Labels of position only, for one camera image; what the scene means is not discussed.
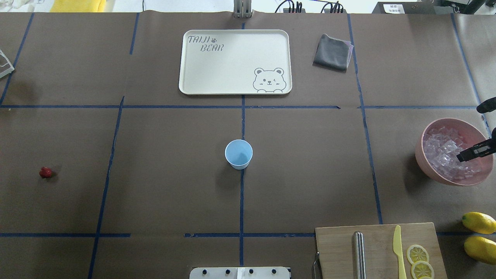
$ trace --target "bear face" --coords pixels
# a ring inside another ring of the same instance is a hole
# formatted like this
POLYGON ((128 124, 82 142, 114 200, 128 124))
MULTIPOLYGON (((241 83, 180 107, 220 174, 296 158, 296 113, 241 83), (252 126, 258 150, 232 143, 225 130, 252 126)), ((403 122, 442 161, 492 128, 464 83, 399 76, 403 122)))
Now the bear face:
POLYGON ((279 92, 286 88, 286 82, 282 75, 284 71, 281 68, 274 70, 255 69, 255 81, 253 87, 257 92, 279 92))

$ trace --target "pink bowl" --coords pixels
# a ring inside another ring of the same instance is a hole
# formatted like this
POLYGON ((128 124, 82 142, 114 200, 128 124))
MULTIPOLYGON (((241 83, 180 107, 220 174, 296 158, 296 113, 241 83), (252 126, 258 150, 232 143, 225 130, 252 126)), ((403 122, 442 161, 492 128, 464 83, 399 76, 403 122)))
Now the pink bowl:
POLYGON ((465 121, 455 119, 455 118, 441 118, 436 121, 431 122, 422 132, 417 145, 415 146, 415 158, 419 164, 422 171, 427 174, 430 178, 443 183, 446 185, 454 186, 472 186, 483 182, 493 170, 493 155, 488 155, 483 158, 476 158, 481 164, 482 171, 474 174, 473 177, 461 179, 461 180, 447 180, 439 173, 437 173, 431 164, 427 161, 426 155, 424 153, 424 143, 423 138, 425 134, 432 128, 440 129, 446 127, 448 129, 454 128, 458 130, 458 134, 463 137, 466 144, 473 146, 474 144, 480 143, 487 140, 487 138, 474 126, 468 124, 465 121))

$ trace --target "lemon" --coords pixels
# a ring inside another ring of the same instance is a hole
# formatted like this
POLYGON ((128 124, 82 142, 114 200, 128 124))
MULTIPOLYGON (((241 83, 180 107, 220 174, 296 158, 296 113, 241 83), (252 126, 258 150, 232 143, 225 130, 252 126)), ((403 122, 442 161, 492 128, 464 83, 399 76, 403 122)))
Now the lemon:
POLYGON ((408 247, 406 257, 410 264, 414 264, 418 261, 429 262, 429 254, 427 253, 427 250, 417 244, 408 247))
POLYGON ((463 214, 462 223, 469 230, 478 233, 491 234, 496 231, 496 221, 494 218, 480 212, 463 214))
POLYGON ((465 240, 463 248, 471 258, 496 265, 496 242, 481 236, 471 236, 465 240))
POLYGON ((425 261, 413 263, 411 272, 414 279, 420 279, 422 277, 434 279, 434 269, 431 264, 425 261))

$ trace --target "red fruit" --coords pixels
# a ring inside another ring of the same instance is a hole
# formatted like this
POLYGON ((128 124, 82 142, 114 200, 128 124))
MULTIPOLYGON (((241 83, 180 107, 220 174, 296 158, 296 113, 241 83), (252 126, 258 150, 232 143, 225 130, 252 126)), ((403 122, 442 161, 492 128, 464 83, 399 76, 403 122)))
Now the red fruit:
POLYGON ((42 178, 50 178, 52 177, 52 170, 47 167, 42 167, 40 170, 40 176, 42 178))

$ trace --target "yellow cloth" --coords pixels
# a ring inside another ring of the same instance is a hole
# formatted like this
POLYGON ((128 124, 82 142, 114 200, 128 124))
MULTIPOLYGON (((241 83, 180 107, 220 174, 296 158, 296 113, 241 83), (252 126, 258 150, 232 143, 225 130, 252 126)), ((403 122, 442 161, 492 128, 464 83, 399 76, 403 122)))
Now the yellow cloth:
POLYGON ((103 12, 106 0, 55 0, 50 12, 103 12))

